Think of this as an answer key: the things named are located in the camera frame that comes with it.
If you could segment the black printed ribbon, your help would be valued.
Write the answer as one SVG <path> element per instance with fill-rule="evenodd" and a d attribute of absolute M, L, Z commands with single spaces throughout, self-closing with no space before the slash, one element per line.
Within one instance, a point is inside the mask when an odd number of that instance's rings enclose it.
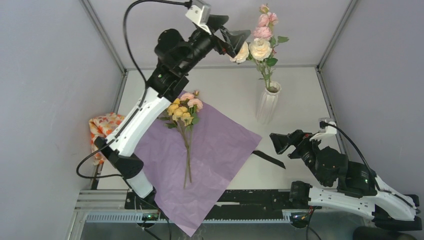
<path fill-rule="evenodd" d="M 252 154 L 256 155 L 256 156 L 258 156 L 258 157 L 260 157 L 260 158 L 262 158 L 262 159 L 264 159 L 264 160 L 266 160 L 266 161 L 268 161 L 268 162 L 270 162 L 274 165 L 277 165 L 277 166 L 279 166 L 283 169 L 286 169 L 286 167 L 285 167 L 285 165 L 282 161 L 280 161 L 280 160 L 278 160 L 278 159 L 276 159 L 276 158 L 274 158 L 274 157 L 272 157 L 272 156 L 270 156 L 270 155 L 268 155 L 268 154 L 266 154 L 266 153 L 264 153 L 260 150 L 254 150 L 252 152 Z"/>

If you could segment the white rose stem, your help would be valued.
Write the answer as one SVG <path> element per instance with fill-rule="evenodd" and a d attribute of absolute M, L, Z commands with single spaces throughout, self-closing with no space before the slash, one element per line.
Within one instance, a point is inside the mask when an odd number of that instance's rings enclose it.
<path fill-rule="evenodd" d="M 256 70 L 261 74 L 261 80 L 265 83 L 265 88 L 271 92 L 278 92 L 278 87 L 271 86 L 271 77 L 274 72 L 274 66 L 278 62 L 275 57 L 275 48 L 279 44 L 286 43 L 290 39 L 285 36 L 271 37 L 270 40 L 264 38 L 255 38 L 252 42 L 245 42 L 241 50 L 235 57 L 229 57 L 229 60 L 236 64 L 250 61 L 255 63 Z"/>

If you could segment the peach rose stem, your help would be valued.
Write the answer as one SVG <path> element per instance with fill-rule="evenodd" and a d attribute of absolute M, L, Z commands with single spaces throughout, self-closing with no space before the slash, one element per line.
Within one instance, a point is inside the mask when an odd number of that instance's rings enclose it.
<path fill-rule="evenodd" d="M 188 184 L 192 183 L 192 170 L 191 170 L 191 151 L 192 141 L 194 135 L 194 126 L 199 123 L 199 111 L 203 109 L 203 102 L 199 99 L 199 91 L 186 92 L 180 98 L 180 107 L 182 115 L 178 118 L 179 132 L 184 140 L 186 148 L 186 166 L 184 172 L 183 188 L 185 189 Z"/>

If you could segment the pink rose stem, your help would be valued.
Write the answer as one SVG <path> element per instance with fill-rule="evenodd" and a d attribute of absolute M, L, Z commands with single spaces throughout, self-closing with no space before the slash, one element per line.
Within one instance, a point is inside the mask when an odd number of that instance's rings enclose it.
<path fill-rule="evenodd" d="M 275 13 L 270 12 L 268 4 L 262 4 L 259 7 L 260 16 L 257 26 L 253 31 L 253 39 L 260 38 L 270 40 L 274 37 L 274 26 L 278 23 L 278 17 Z"/>

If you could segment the yellow rose stem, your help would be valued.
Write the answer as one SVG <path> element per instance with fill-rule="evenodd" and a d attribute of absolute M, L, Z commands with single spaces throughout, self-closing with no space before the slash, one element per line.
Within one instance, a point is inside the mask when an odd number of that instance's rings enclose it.
<path fill-rule="evenodd" d="M 180 107 L 180 98 L 177 98 L 174 100 L 174 102 L 164 110 L 159 117 L 157 117 L 158 120 L 164 122 L 164 125 L 168 129 L 175 129 L 180 133 L 180 127 L 178 124 L 178 118 L 182 115 L 181 110 L 179 110 Z"/>

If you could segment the purple wrapping paper sheet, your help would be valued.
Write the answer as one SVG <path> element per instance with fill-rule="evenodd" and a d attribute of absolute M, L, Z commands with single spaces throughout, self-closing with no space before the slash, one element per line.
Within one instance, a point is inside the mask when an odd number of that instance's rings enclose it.
<path fill-rule="evenodd" d="M 159 208 L 192 236 L 261 141 L 210 103 L 193 128 L 191 152 L 181 134 L 156 120 L 135 154 L 156 189 Z"/>

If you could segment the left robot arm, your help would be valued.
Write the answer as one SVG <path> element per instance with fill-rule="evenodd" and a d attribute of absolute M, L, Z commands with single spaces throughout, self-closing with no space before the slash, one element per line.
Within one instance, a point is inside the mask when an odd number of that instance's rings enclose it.
<path fill-rule="evenodd" d="M 251 35 L 250 30 L 229 31 L 224 27 L 226 15 L 212 15 L 207 21 L 209 32 L 200 27 L 184 40 L 170 28 L 158 37 L 154 52 L 158 63 L 145 83 L 145 90 L 122 123 L 107 137 L 97 137 L 94 145 L 118 170 L 137 195 L 137 202 L 149 209 L 157 196 L 143 170 L 144 163 L 135 148 L 156 118 L 181 94 L 188 84 L 188 73 L 212 50 L 234 58 Z"/>

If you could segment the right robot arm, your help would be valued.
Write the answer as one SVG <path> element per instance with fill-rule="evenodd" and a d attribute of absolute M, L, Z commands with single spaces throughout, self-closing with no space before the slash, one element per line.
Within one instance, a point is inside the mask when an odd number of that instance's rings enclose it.
<path fill-rule="evenodd" d="M 314 134 L 295 130 L 289 134 L 269 135 L 278 155 L 289 147 L 287 156 L 301 159 L 320 187 L 297 180 L 292 182 L 289 203 L 295 208 L 326 207 L 345 211 L 372 221 L 376 227 L 391 231 L 421 231 L 419 197 L 402 194 L 386 184 L 364 163 L 321 143 Z"/>

